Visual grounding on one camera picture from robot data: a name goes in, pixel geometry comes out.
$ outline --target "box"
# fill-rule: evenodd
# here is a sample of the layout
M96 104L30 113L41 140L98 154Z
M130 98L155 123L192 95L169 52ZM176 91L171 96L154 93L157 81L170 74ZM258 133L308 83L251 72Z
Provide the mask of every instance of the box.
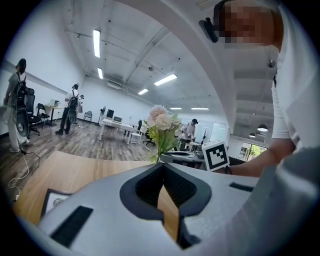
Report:
M227 147L223 140L204 143L202 145L202 152L206 169L210 172L230 164Z

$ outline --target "shoe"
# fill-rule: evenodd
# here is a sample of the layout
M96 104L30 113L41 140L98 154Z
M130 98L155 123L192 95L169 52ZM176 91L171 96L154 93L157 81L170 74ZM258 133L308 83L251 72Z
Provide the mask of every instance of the shoe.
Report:
M19 153L20 152L20 149L18 148L18 149L14 149L13 147L10 147L9 148L9 151L11 152L11 153Z
M27 139L24 143L22 143L22 146L25 147L25 146L28 146L29 144L30 144L30 140Z

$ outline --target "standing fan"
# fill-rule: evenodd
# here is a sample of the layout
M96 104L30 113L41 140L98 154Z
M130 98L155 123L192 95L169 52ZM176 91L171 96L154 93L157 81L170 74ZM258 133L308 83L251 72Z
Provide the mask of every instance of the standing fan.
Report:
M105 111L106 111L106 106L104 106L102 109L100 109L99 121L98 121L98 123L95 124L96 126L100 125L100 118L104 115Z

